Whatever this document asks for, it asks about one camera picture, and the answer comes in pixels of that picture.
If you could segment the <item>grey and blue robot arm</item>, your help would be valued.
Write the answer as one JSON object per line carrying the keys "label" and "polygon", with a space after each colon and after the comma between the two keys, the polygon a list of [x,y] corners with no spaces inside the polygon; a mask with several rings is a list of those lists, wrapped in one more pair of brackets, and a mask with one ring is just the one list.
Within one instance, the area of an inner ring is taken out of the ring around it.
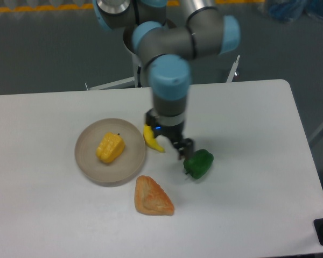
{"label": "grey and blue robot arm", "polygon": [[154,137],[166,137],[180,159],[194,153],[184,138],[187,95],[192,83],[189,61],[236,49],[240,25],[223,16],[212,1],[181,1],[186,24],[166,28],[166,1],[93,1],[100,25],[131,29],[129,49],[142,69],[142,85],[152,90],[153,107],[145,115]]}

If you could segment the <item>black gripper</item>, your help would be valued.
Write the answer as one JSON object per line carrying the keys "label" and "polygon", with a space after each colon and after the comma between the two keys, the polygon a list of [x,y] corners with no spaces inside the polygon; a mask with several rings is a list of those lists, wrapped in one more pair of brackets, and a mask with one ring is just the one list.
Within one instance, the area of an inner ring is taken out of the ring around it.
{"label": "black gripper", "polygon": [[188,160],[194,154],[194,141],[191,138],[183,139],[185,112],[176,116],[162,116],[155,109],[145,114],[145,125],[150,126],[155,138],[162,135],[169,139],[178,152],[178,160]]}

